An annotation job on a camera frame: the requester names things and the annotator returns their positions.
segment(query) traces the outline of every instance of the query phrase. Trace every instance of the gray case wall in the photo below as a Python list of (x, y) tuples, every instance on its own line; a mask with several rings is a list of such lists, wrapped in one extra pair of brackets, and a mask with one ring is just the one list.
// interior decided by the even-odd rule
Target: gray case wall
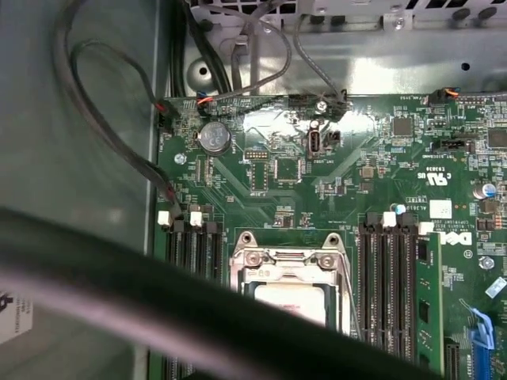
[[(55, 81), (52, 23), (63, 3), (0, 2), (0, 207), (142, 252), (146, 182), (96, 139)], [(154, 57), (158, 64), (166, 62), (166, 44), (160, 43), (161, 51), (154, 49), (158, 36), (166, 36), (163, 3), (89, 0), (71, 40), (106, 40), (135, 57), (152, 77)], [(94, 51), (84, 54), (80, 67), (100, 110), (122, 138), (147, 157), (151, 105), (135, 71)], [(162, 84), (164, 77), (153, 78)], [(157, 86), (159, 93), (164, 90)], [(0, 345), (2, 380), (125, 380), (131, 378), (134, 364), (143, 364), (142, 349), (37, 307), (32, 331)], [(137, 370), (142, 374), (143, 367)]]

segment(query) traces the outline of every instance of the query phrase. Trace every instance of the screw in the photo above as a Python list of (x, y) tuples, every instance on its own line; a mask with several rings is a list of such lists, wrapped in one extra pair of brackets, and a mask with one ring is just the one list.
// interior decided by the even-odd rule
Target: screw
[(318, 101), (317, 104), (315, 105), (315, 108), (319, 112), (325, 112), (327, 111), (327, 103), (325, 101)]
[(176, 162), (178, 165), (183, 165), (187, 162), (187, 156), (185, 156), (183, 153), (178, 153), (174, 156), (174, 162)]
[(261, 255), (257, 252), (250, 252), (246, 254), (245, 261), (248, 265), (256, 266), (261, 263)]
[(324, 255), (318, 259), (318, 263), (321, 267), (329, 269), (334, 266), (334, 258), (331, 255)]
[(494, 268), (494, 260), (489, 256), (483, 256), (478, 259), (478, 266), (486, 271)]
[(393, 26), (395, 27), (396, 30), (403, 29), (403, 27), (405, 26), (405, 20), (403, 19), (403, 17), (397, 18), (393, 22)]

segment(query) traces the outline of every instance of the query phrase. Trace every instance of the integrated circuit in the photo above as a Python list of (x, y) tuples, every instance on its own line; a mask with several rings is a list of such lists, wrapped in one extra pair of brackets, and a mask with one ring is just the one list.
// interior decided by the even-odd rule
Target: integrated circuit
[(412, 135), (412, 119), (406, 117), (395, 117), (393, 120), (394, 136), (411, 136)]
[(278, 181), (297, 181), (298, 179), (298, 161), (294, 158), (276, 159), (276, 176)]
[(507, 128), (490, 128), (488, 130), (488, 147), (507, 149)]

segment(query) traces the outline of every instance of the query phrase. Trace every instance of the cable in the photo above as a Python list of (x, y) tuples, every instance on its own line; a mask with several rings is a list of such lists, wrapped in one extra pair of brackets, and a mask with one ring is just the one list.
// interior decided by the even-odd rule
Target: cable
[(202, 55), (204, 63), (206, 63), (206, 66), (209, 69), (213, 85), (218, 93), (229, 93), (232, 90), (231, 83), (229, 82), (229, 77), (227, 76), (222, 60), (216, 53), (213, 46), (209, 43), (201, 27), (194, 18), (190, 5), (184, 0), (181, 0), (181, 2), (189, 24), (190, 35), (196, 43), (197, 49)]
[(276, 27), (271, 25), (270, 23), (264, 22), (262, 20), (259, 20), (256, 17), (253, 17), (249, 14), (244, 14), (241, 12), (238, 12), (237, 10), (223, 8), (220, 6), (209, 6), (203, 3), (200, 3), (199, 6), (204, 10), (209, 10), (211, 12), (218, 12), (218, 13), (225, 13), (229, 14), (231, 16), (236, 16), (244, 19), (246, 22), (251, 23), (260, 23), (264, 28), (267, 28), (273, 32), (275, 32), (284, 42), (285, 51), (286, 51), (286, 58), (285, 58), (285, 64), (284, 66), (275, 74), (268, 76), (267, 78), (261, 79), (257, 83), (254, 83), (253, 85), (248, 85), (247, 87), (243, 87), (242, 89), (235, 89), (229, 93), (224, 93), (220, 95), (216, 95), (213, 97), (214, 101), (222, 101), (224, 99), (229, 99), (230, 97), (237, 97), (238, 95), (241, 95), (242, 93), (248, 93), (251, 91), (255, 91), (256, 89), (259, 89), (260, 87), (277, 80), (279, 77), (284, 75), (288, 68), (291, 66), (292, 61), (292, 49), (291, 44), (288, 41), (287, 37)]
[[(168, 180), (167, 175), (155, 164), (139, 156), (132, 150), (118, 134), (111, 128), (107, 120), (97, 109), (86, 93), (81, 83), (77, 70), (78, 53), (86, 46), (100, 45), (109, 51), (118, 55), (122, 60), (133, 66), (141, 76), (145, 89), (150, 88), (149, 80), (147, 83), (143, 78), (143, 70), (133, 59), (105, 44), (98, 44), (95, 40), (85, 41), (74, 49), (74, 54), (69, 57), (68, 54), (68, 34), (72, 29), (75, 16), (86, 0), (68, 0), (60, 10), (55, 22), (55, 36), (53, 40), (53, 63), (55, 65), (55, 75), (59, 79), (67, 95), (79, 110), (89, 126), (104, 140), (104, 142), (118, 155), (120, 155), (132, 168), (147, 178), (159, 191), (162, 197), (170, 204), (170, 213), (176, 218), (181, 214), (180, 206), (177, 202), (173, 186)], [(156, 103), (153, 93), (148, 91), (148, 96), (152, 102)]]
[(183, 5), (180, 2), (171, 2), (173, 4), (172, 17), (170, 20), (170, 83), (171, 95), (173, 97), (186, 97), (186, 88), (184, 80), (185, 65), (185, 45), (187, 36), (187, 19)]
[[(285, 2), (287, 2), (287, 0), (270, 0), (268, 2), (263, 2), (252, 12), (252, 16), (259, 19), (279, 6), (282, 6)], [(254, 31), (254, 26), (254, 23), (246, 22), (239, 35), (248, 36), (250, 39), (252, 32)], [(231, 54), (231, 77), (233, 89), (241, 89), (243, 87), (240, 71), (240, 55), (242, 55), (242, 48), (235, 44)]]
[(338, 99), (341, 99), (341, 91), (334, 84), (333, 80), (329, 77), (328, 74), (317, 64), (315, 61), (305, 52), (303, 49), (303, 45), (299, 40), (299, 33), (301, 31), (301, 25), (303, 21), (307, 18), (306, 14), (302, 14), (299, 17), (299, 20), (295, 23), (294, 33), (292, 34), (292, 43), (294, 44), (294, 49), (298, 52), (301, 59), (307, 63), (307, 65), (336, 93)]
[(221, 379), (439, 378), (153, 257), (6, 209), (0, 289)]
[(152, 105), (155, 106), (156, 109), (159, 110), (160, 112), (166, 112), (166, 107), (162, 103), (159, 103), (157, 101), (155, 95), (153, 94), (153, 90), (151, 89), (151, 82), (150, 82), (150, 79), (148, 78), (148, 74), (146, 74), (146, 71), (144, 71), (144, 69), (141, 67), (141, 65), (139, 65), (129, 55), (125, 54), (121, 50), (116, 49), (115, 47), (107, 45), (103, 41), (85, 40), (85, 41), (82, 41), (82, 42), (74, 45), (74, 47), (72, 48), (72, 51), (71, 51), (71, 65), (72, 65), (72, 70), (75, 72), (76, 79), (79, 80), (78, 58), (87, 48), (92, 48), (92, 47), (104, 48), (105, 50), (109, 51), (110, 53), (113, 53), (117, 58), (119, 58), (122, 61), (124, 61), (125, 63), (127, 63), (135, 71), (137, 71), (137, 74), (139, 75), (139, 77), (141, 78), (141, 81), (143, 83), (144, 90), (146, 91), (146, 94), (147, 94), (148, 98), (150, 99), (150, 102), (152, 103)]

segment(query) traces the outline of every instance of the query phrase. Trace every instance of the electrolytic capacitor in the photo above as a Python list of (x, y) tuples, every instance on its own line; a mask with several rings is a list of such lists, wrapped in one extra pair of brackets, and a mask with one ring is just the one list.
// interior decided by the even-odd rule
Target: electrolytic capacitor
[(494, 184), (477, 184), (474, 187), (474, 197), (478, 200), (493, 198), (497, 195), (497, 188)]

